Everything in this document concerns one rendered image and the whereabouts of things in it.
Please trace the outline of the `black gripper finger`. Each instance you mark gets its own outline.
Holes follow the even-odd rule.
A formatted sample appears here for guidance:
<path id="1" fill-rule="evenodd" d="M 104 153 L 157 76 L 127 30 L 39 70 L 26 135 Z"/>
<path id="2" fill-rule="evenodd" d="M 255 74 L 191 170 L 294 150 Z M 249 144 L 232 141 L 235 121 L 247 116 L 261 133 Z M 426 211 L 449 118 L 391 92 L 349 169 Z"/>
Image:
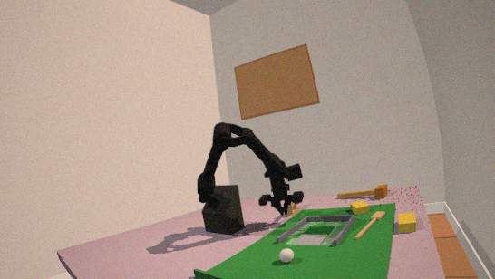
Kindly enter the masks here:
<path id="1" fill-rule="evenodd" d="M 277 211 L 280 213 L 280 208 L 282 208 L 280 201 L 278 201 L 277 204 L 271 206 L 274 207 L 274 209 L 277 209 Z M 283 216 L 283 213 L 280 214 Z"/>
<path id="2" fill-rule="evenodd" d="M 291 202 L 292 202 L 292 199 L 291 199 Z M 284 208 L 285 208 L 284 209 L 284 212 L 285 212 L 286 215 L 287 215 L 288 206 L 290 206 L 291 202 L 290 203 L 284 203 Z"/>

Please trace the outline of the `white golf ball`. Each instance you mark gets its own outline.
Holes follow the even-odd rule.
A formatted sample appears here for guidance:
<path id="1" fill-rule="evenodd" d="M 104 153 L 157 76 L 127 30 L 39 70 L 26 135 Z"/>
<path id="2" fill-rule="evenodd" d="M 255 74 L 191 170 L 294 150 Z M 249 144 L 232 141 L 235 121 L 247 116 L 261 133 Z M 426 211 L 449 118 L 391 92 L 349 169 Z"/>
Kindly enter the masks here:
<path id="1" fill-rule="evenodd" d="M 279 258 L 284 263 L 290 262 L 294 258 L 294 252 L 290 250 L 290 248 L 281 250 L 281 252 L 279 253 Z"/>

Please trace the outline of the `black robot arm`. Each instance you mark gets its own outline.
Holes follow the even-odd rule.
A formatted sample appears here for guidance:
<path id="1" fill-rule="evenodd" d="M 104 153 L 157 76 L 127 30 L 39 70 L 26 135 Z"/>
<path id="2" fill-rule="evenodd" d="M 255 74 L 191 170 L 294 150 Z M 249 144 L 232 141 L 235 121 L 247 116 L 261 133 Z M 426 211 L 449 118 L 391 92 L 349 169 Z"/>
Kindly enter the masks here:
<path id="1" fill-rule="evenodd" d="M 231 133 L 239 137 L 231 138 Z M 200 203 L 209 203 L 209 207 L 220 207 L 223 194 L 217 194 L 215 188 L 215 172 L 222 153 L 228 147 L 239 145 L 248 145 L 248 147 L 261 159 L 267 172 L 265 178 L 270 177 L 271 187 L 278 187 L 285 184 L 286 180 L 294 180 L 302 177 L 299 163 L 292 166 L 280 160 L 275 153 L 271 153 L 263 143 L 257 138 L 250 128 L 242 128 L 235 124 L 219 122 L 215 124 L 212 135 L 212 148 L 209 153 L 203 173 L 197 179 L 198 194 Z"/>

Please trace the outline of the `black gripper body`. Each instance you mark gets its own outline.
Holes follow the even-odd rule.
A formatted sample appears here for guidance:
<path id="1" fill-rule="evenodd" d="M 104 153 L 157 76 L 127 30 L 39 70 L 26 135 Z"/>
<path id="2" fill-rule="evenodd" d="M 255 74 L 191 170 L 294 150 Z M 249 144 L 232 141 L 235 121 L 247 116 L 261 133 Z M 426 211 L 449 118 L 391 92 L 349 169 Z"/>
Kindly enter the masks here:
<path id="1" fill-rule="evenodd" d="M 262 195 L 259 199 L 258 204 L 260 206 L 266 206 L 267 201 L 270 201 L 272 205 L 277 204 L 278 201 L 285 201 L 285 203 L 290 203 L 291 199 L 292 202 L 295 203 L 300 203 L 302 202 L 304 198 L 304 193 L 302 191 L 297 191 L 294 192 L 293 195 L 288 195 L 286 192 L 286 182 L 285 184 L 278 186 L 278 187 L 272 187 L 271 192 L 273 192 L 273 197 L 271 195 Z"/>

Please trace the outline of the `green putting mat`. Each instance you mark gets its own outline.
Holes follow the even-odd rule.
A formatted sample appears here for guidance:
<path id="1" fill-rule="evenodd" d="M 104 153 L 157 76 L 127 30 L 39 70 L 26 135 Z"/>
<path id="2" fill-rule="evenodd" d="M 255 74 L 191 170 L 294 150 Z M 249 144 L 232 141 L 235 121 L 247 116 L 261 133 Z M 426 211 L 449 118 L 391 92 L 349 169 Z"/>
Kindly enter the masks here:
<path id="1" fill-rule="evenodd" d="M 395 203 L 369 206 L 368 213 L 355 215 L 350 207 L 301 210 L 271 233 L 261 237 L 208 273 L 230 279 L 387 279 L 393 240 Z M 385 212 L 359 238 L 375 212 Z M 355 215 L 355 220 L 336 246 L 277 244 L 277 238 L 306 216 Z M 284 263 L 281 250 L 294 252 Z"/>

